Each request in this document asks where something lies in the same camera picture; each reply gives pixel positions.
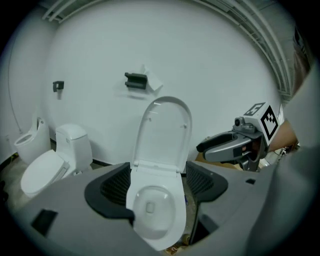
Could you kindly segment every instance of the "white toilet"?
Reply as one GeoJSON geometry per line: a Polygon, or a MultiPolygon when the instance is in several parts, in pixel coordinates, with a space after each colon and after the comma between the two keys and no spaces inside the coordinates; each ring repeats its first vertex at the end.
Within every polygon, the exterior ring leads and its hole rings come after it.
{"type": "Polygon", "coordinates": [[[32,198],[55,181],[92,170],[91,163],[86,131],[75,124],[64,124],[56,129],[56,152],[45,152],[27,167],[21,189],[32,198]]]}
{"type": "Polygon", "coordinates": [[[153,101],[140,123],[126,208],[134,212],[133,229],[157,251],[176,243],[185,229],[181,173],[191,133],[191,113],[174,97],[153,101]]]}
{"type": "Polygon", "coordinates": [[[30,165],[37,157],[51,149],[49,127],[45,120],[32,116],[30,130],[19,137],[14,146],[19,157],[30,165]]]}

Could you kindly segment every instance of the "cable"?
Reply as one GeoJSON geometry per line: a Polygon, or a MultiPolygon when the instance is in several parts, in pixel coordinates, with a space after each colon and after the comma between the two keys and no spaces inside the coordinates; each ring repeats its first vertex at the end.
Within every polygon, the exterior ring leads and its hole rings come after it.
{"type": "Polygon", "coordinates": [[[12,57],[12,53],[14,51],[14,46],[15,46],[15,42],[16,42],[16,39],[17,39],[17,36],[18,36],[18,33],[14,36],[13,38],[13,41],[12,41],[12,47],[11,47],[11,50],[10,50],[10,55],[9,55],[9,63],[8,63],[8,93],[9,93],[9,99],[10,99],[10,105],[11,105],[11,109],[12,109],[12,113],[13,113],[13,116],[14,116],[14,120],[15,120],[15,123],[16,125],[18,126],[18,129],[19,129],[19,133],[22,134],[22,130],[20,128],[20,125],[18,123],[18,120],[17,120],[17,117],[16,117],[16,114],[15,114],[15,110],[14,110],[14,106],[12,105],[12,99],[11,99],[11,93],[10,93],[10,63],[11,63],[11,57],[12,57]]]}

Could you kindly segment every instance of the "white wall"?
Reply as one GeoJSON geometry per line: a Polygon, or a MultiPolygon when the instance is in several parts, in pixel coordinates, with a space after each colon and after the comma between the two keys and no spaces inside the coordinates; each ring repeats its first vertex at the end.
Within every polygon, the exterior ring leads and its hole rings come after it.
{"type": "Polygon", "coordinates": [[[31,115],[40,106],[47,57],[58,27],[56,23],[42,20],[44,13],[40,7],[30,12],[1,55],[0,163],[16,152],[15,140],[30,129],[31,115]],[[21,131],[10,104],[8,78],[12,106],[21,131]]]}
{"type": "Polygon", "coordinates": [[[64,123],[83,126],[93,158],[130,161],[151,101],[174,96],[192,114],[189,160],[207,136],[230,130],[254,103],[280,98],[268,64],[233,25],[205,7],[179,0],[117,0],[93,6],[57,30],[45,84],[64,81],[60,96],[43,90],[51,137],[64,123]],[[125,72],[147,65],[164,86],[128,91],[125,72]]]}

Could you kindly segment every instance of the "toilet bowl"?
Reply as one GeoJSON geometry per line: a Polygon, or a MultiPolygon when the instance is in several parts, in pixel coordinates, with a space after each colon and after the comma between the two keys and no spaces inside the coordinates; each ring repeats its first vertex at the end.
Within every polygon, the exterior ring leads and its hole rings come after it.
{"type": "Polygon", "coordinates": [[[19,137],[14,146],[19,157],[30,165],[37,157],[51,149],[49,127],[45,120],[32,116],[30,130],[19,137]]]}
{"type": "Polygon", "coordinates": [[[189,153],[191,113],[175,97],[153,101],[142,117],[131,162],[126,208],[133,229],[155,250],[176,243],[186,225],[181,173],[189,153]]]}
{"type": "Polygon", "coordinates": [[[86,131],[75,124],[56,129],[56,152],[49,150],[25,170],[21,189],[30,198],[50,184],[70,175],[92,170],[92,151],[86,131]]]}

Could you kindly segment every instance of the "ceiling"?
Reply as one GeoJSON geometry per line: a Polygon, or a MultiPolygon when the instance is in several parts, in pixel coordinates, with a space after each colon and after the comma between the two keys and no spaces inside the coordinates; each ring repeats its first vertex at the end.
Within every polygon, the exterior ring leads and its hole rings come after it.
{"type": "MultiPolygon", "coordinates": [[[[49,22],[63,23],[82,10],[106,0],[40,0],[49,22]]],[[[276,0],[189,0],[225,16],[235,23],[268,60],[282,102],[292,96],[295,22],[276,0]]]]}

